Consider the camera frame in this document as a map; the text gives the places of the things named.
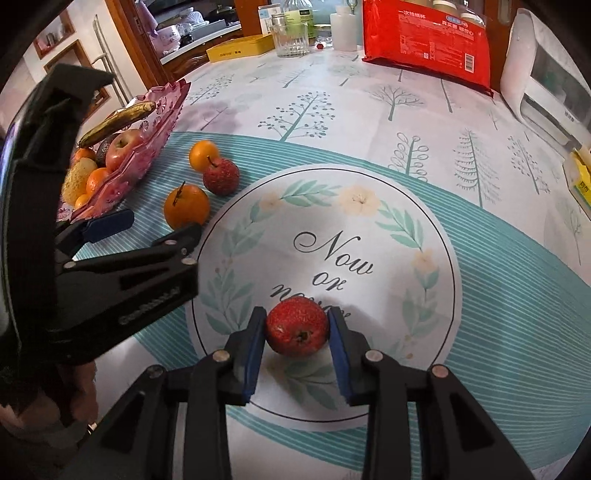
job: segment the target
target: flower print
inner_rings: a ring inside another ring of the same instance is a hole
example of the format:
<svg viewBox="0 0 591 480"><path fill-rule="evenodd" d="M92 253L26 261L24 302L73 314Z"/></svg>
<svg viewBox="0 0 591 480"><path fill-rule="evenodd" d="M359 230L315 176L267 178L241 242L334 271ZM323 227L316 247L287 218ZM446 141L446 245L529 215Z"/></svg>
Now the flower print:
<svg viewBox="0 0 591 480"><path fill-rule="evenodd" d="M277 192L268 192L263 195L259 202L262 212L272 212L281 206L281 196Z"/></svg>
<svg viewBox="0 0 591 480"><path fill-rule="evenodd" d="M431 258L432 256L433 252L430 248L427 248L425 251L417 251L414 254L413 267L423 275L431 273L437 269L437 265Z"/></svg>
<svg viewBox="0 0 591 480"><path fill-rule="evenodd" d="M353 185L341 190L339 204L347 215L371 217L378 211L380 201L373 190Z"/></svg>

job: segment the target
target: pink glass fruit plate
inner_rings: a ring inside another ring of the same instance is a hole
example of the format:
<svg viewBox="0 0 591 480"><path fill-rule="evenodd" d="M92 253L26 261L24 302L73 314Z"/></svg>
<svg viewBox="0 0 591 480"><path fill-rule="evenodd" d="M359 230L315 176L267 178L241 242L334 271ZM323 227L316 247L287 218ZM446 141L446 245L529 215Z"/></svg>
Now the pink glass fruit plate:
<svg viewBox="0 0 591 480"><path fill-rule="evenodd" d="M63 204L58 211L58 220L70 219L74 222L95 218L108 212L125 198L125 195L146 174L167 142L190 86L191 83L181 79L172 84L151 88L146 94L132 100L130 105L144 100L156 102L156 109L148 117L128 127L139 128L144 141L135 147L121 166L106 178L84 207L72 211L69 205Z"/></svg>

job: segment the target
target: yellow box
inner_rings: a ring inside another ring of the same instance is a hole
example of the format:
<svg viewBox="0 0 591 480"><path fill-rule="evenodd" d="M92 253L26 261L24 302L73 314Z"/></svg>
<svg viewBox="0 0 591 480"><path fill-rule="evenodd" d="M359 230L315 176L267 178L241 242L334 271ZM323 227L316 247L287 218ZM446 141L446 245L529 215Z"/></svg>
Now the yellow box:
<svg viewBox="0 0 591 480"><path fill-rule="evenodd" d="M273 50L272 35L251 35L249 37L234 38L225 41L215 47L207 49L209 61L221 61L239 59L241 57L253 57Z"/></svg>
<svg viewBox="0 0 591 480"><path fill-rule="evenodd" d="M579 152L573 150L563 163L564 174L570 193L591 218L591 173Z"/></svg>

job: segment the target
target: circular placemat print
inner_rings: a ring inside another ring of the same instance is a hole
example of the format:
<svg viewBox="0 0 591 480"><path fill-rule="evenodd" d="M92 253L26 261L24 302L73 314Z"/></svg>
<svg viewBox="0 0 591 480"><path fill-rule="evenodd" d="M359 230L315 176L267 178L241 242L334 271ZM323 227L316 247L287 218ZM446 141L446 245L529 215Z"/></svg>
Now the circular placemat print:
<svg viewBox="0 0 591 480"><path fill-rule="evenodd" d="M270 311L293 295L339 306L373 348L415 368L444 361L459 327L460 271L443 227L368 170L297 167L261 179L217 213L193 255L199 295L187 323L201 354L245 328L254 306ZM367 412L340 396L327 345L304 359L265 346L246 408L304 430L365 425Z"/></svg>

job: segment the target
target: red plastic bag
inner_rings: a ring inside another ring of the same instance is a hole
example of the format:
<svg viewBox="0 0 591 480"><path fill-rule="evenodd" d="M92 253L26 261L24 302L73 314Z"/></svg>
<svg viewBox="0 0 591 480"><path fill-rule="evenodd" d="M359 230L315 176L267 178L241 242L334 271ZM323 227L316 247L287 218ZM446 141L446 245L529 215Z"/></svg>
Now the red plastic bag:
<svg viewBox="0 0 591 480"><path fill-rule="evenodd" d="M492 95L486 30L434 8L363 0L365 61L436 72Z"/></svg>

